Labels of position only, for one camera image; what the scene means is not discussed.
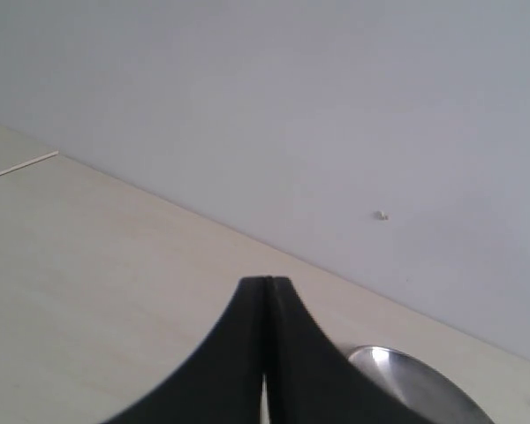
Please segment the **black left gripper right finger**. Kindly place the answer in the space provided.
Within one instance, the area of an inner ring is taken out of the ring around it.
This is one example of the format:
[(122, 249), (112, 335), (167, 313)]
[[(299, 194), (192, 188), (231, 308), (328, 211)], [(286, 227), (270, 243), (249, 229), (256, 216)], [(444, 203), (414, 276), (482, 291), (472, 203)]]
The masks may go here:
[(267, 279), (267, 392), (272, 423), (427, 423), (361, 374), (287, 277)]

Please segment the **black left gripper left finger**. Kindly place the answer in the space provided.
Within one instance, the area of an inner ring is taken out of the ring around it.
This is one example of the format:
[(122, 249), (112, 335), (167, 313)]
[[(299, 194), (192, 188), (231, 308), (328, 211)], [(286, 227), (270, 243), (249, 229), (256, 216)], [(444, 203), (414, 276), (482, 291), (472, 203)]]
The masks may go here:
[(108, 423), (259, 423), (267, 279), (241, 279), (197, 349)]

